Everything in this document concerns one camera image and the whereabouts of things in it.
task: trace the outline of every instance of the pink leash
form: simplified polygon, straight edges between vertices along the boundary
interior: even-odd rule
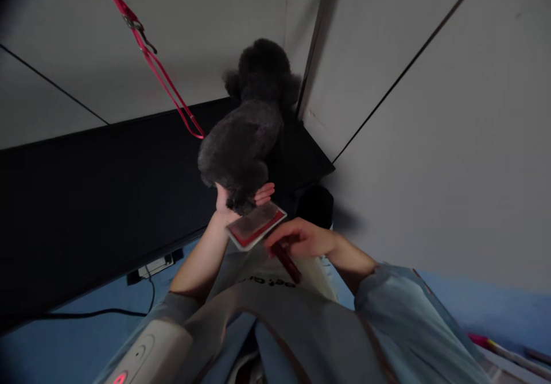
[[[145,37],[145,34],[143,33],[145,31],[145,29],[143,28],[143,25],[139,21],[138,17],[136,16],[136,14],[134,14],[132,12],[132,10],[128,7],[127,4],[125,4],[125,2],[123,0],[113,0],[113,1],[115,2],[115,5],[119,9],[119,12],[122,14],[122,18],[124,19],[124,21],[126,21],[126,24],[132,30],[132,34],[134,34],[134,38],[136,38],[136,42],[138,43],[140,50],[143,52],[143,56],[145,57],[145,60],[148,62],[149,68],[151,68],[151,71],[153,71],[153,73],[155,74],[155,77],[157,77],[157,80],[159,80],[159,83],[161,83],[162,87],[165,89],[166,93],[170,96],[170,99],[172,100],[172,102],[174,103],[176,108],[178,109],[178,113],[180,113],[180,117],[182,117],[182,120],[184,121],[185,126],[188,128],[189,132],[193,136],[197,137],[198,139],[203,139],[205,137],[205,134],[203,133],[203,130],[201,129],[201,127],[199,126],[199,124],[195,120],[195,117],[193,116],[193,114],[191,114],[188,106],[186,106],[186,104],[182,100],[182,97],[180,96],[180,93],[178,93],[178,90],[176,90],[176,87],[172,83],[172,81],[171,81],[170,77],[168,76],[165,68],[162,66],[161,62],[157,59],[157,57],[155,57],[155,54],[157,54],[157,50]],[[149,50],[149,48],[147,48],[146,45],[148,45],[153,50],[153,52],[151,52]],[[180,103],[181,103],[182,107],[184,108],[185,112],[188,114],[188,116],[189,116],[190,120],[192,121],[193,125],[199,131],[199,134],[194,133],[189,128],[188,121],[186,120],[184,113],[182,113],[182,109],[180,108],[180,106],[178,105],[176,100],[174,100],[174,97],[172,96],[172,94],[168,90],[168,87],[166,86],[165,82],[163,81],[163,79],[161,78],[159,73],[157,72],[157,69],[155,68],[155,65],[153,64],[152,59],[155,61],[155,63],[157,64],[157,66],[161,70],[162,75],[164,76],[166,82],[170,85],[170,87],[171,87],[172,91],[174,92],[174,94],[176,94],[176,96],[178,97],[178,100],[180,101]]]

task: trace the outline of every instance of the poodle ear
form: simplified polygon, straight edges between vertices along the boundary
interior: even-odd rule
[[[298,100],[302,79],[299,75],[290,75],[285,79],[281,94],[282,107],[291,107]]]
[[[241,89],[239,88],[239,74],[237,70],[229,70],[222,76],[224,80],[224,86],[230,97],[241,100]]]

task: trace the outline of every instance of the person's right hand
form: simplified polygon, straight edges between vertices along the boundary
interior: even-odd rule
[[[289,254],[295,258],[313,258],[327,255],[337,246],[336,234],[322,229],[304,219],[296,218],[281,224],[264,241],[270,257],[271,247],[281,241]]]

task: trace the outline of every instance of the gray poodle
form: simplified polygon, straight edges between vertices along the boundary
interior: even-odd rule
[[[207,186],[228,190],[228,208],[245,215],[267,182],[264,159],[281,135],[282,110],[297,102],[300,77],[291,74],[285,51],[262,38],[243,51],[239,69],[225,73],[224,83],[241,104],[202,141],[199,171]]]

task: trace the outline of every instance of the black cable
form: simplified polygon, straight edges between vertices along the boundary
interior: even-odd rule
[[[91,318],[98,315],[103,315],[105,313],[119,313],[123,315],[139,316],[139,317],[145,317],[147,315],[146,313],[143,313],[143,312],[128,311],[126,309],[121,309],[121,308],[108,308],[108,309],[102,309],[100,311],[84,312],[84,313],[62,313],[62,312],[45,313],[37,316],[29,316],[28,320],[38,321],[38,320],[52,320],[52,319],[82,319],[82,318]]]
[[[149,282],[151,282],[151,288],[153,289],[153,296],[151,297],[151,304],[149,304],[149,310],[148,313],[151,312],[151,309],[153,308],[153,303],[155,302],[155,284],[153,283],[153,280],[151,279],[151,272],[149,272],[148,266],[145,266],[145,270],[148,272],[149,276]]]
[[[145,266],[145,270],[148,272],[149,276],[149,282],[151,283],[153,295],[151,296],[151,303],[149,304],[149,310],[148,313],[151,312],[153,308],[153,304],[155,302],[155,284],[153,283],[153,280],[151,279],[151,272],[148,269],[148,266]],[[56,319],[83,319],[83,318],[91,318],[98,315],[103,315],[107,313],[119,313],[122,315],[130,315],[130,316],[139,316],[139,317],[145,317],[148,313],[143,312],[136,312],[136,311],[128,311],[127,309],[122,308],[107,308],[107,309],[101,309],[99,311],[94,312],[83,312],[83,313],[65,313],[65,312],[48,312],[40,315],[30,315],[25,316],[29,321],[39,321],[39,320],[56,320]]]

